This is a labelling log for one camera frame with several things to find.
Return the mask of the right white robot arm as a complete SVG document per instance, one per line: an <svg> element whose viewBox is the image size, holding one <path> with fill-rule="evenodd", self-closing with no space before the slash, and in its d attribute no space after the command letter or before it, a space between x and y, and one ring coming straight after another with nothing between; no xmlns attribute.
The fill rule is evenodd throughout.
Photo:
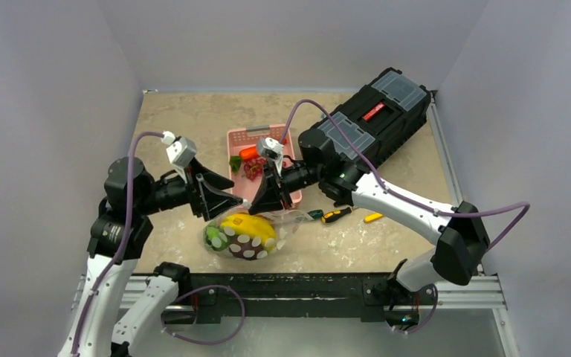
<svg viewBox="0 0 571 357"><path fill-rule="evenodd" d="M433 247L411 260L401 261L391 273L387 291L404 303L425 286L447 281L466 286L488 250L490 239L477 208L431 201L383 180L374 169L365 170L343 159L334 141L320 129L299 137L302 159L278 170L265 165L261 185L251 203L253 215L285 210L290 193L317 184L342 205L365 208L402 224L424 237Z"/></svg>

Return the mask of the clear zip top bag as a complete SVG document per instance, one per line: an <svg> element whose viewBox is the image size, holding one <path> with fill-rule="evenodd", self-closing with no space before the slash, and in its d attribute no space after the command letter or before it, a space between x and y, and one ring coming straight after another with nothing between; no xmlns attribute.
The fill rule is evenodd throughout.
<svg viewBox="0 0 571 357"><path fill-rule="evenodd" d="M244 202L210 220L201 233L204 247L222 257L263 260L282 251L300 227L313 218L301 210L251 215Z"/></svg>

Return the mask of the green bell pepper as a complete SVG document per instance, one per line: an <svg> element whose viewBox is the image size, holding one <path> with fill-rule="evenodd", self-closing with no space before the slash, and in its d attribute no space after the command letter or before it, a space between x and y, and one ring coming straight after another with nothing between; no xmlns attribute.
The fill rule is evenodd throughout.
<svg viewBox="0 0 571 357"><path fill-rule="evenodd" d="M204 230L204 243L213 251L224 251L229 246L226 234L210 225Z"/></svg>

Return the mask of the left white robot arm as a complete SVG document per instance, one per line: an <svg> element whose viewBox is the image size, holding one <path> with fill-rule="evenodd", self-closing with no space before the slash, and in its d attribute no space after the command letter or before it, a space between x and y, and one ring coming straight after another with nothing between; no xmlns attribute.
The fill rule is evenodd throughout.
<svg viewBox="0 0 571 357"><path fill-rule="evenodd" d="M117 319L129 279L153 230L150 216L189 205L195 216L209 221L242 203L242 198L228 192L233 186L232 180L195 158L183 174L167 172L159 180L139 158L113 162L104 182L106 196L90 230L80 305L59 355L130 356L165 307L188 301L193 293L188 267L162 263L137 302Z"/></svg>

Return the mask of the yellow banana bunch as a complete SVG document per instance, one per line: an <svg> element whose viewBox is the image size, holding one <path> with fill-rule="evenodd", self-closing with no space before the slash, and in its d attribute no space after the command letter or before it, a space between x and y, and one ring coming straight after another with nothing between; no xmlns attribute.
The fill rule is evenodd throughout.
<svg viewBox="0 0 571 357"><path fill-rule="evenodd" d="M247 213L234 213L226 216L219 227L222 230L229 228L238 235L247 235L251 239L259 237L261 244L268 251L274 249L277 239L277 233L272 222L263 216L252 216Z"/></svg>

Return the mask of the pink plastic basket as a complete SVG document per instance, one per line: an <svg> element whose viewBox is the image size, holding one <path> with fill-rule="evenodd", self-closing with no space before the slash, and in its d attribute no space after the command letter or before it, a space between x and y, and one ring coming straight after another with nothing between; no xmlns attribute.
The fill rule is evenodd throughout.
<svg viewBox="0 0 571 357"><path fill-rule="evenodd" d="M284 124L271 124L229 130L226 135L228 159L239 156L241 151L256 149L260 138L269 137L275 140L280 139L284 128ZM259 165L265 163L266 159L262 157L241 161L239 169L236 172L234 172L233 169L238 167L238 165L230 165L229 178L234 183L233 188L230 190L231 193L251 202L262 181L263 174L261 173Z"/></svg>

